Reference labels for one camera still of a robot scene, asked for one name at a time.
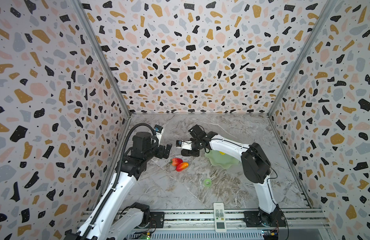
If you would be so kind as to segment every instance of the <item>marble table surface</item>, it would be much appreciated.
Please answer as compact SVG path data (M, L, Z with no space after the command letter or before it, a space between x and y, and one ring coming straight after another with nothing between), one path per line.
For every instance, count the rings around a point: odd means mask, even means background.
M190 139L188 130L195 124L204 127L206 132L217 132L237 142L260 144L279 176L270 182L274 198L280 207L308 208L267 118L233 114L143 114L132 115L130 127L140 122L148 123L152 127L155 124L163 126L165 131L161 144L172 144L173 147L168 159L154 157L148 162L146 172L133 186L121 209L134 202L148 204L151 209L213 209L214 202L223 202L225 209L258 208L254 185L243 174L241 162L229 169L223 169L220 166L212 166L209 159L204 156L204 150L200 151L199 157L181 156L181 149L175 146L175 141L188 141ZM137 129L149 131L147 127ZM189 167L177 172L171 165L171 159L174 157L188 162ZM212 180L210 188L203 186L205 178Z

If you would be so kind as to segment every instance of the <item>terrazzo wallpaper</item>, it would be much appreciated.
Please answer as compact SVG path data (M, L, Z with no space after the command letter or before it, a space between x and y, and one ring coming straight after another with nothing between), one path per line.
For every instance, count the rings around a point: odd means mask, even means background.
M82 0L132 113L264 113L325 0Z
M0 1L0 239L61 239L125 121L69 1Z
M338 1L271 117L339 240L370 240L370 1Z

